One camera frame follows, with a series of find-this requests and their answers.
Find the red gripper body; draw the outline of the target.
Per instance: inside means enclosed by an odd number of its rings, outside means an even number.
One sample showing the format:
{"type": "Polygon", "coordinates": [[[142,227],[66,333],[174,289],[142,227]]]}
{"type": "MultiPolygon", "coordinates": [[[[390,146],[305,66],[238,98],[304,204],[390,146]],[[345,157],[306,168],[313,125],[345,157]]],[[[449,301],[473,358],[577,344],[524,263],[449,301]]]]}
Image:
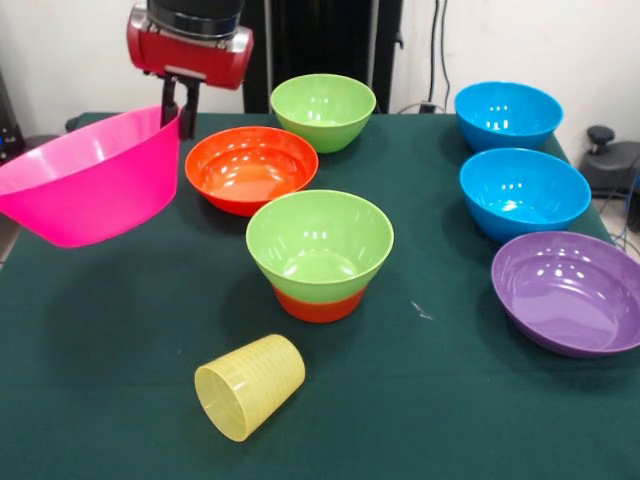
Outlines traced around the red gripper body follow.
{"type": "Polygon", "coordinates": [[[147,75],[238,89],[251,58],[254,35],[239,24],[242,4],[231,6],[231,12],[214,19],[180,12],[163,2],[135,4],[126,29],[132,64],[147,75]]]}

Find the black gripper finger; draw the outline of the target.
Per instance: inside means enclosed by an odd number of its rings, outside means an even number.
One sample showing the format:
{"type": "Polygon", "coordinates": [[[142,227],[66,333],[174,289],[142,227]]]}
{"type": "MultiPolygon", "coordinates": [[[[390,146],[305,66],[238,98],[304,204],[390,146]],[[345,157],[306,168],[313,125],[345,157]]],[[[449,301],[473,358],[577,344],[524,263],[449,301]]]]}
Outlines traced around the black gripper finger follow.
{"type": "Polygon", "coordinates": [[[192,140],[196,130],[200,81],[180,80],[180,83],[186,88],[186,103],[180,113],[180,138],[192,140]]]}
{"type": "Polygon", "coordinates": [[[161,126],[168,125],[178,116],[179,108],[175,102],[175,88],[177,77],[166,74],[163,76],[161,96],[161,126]]]}

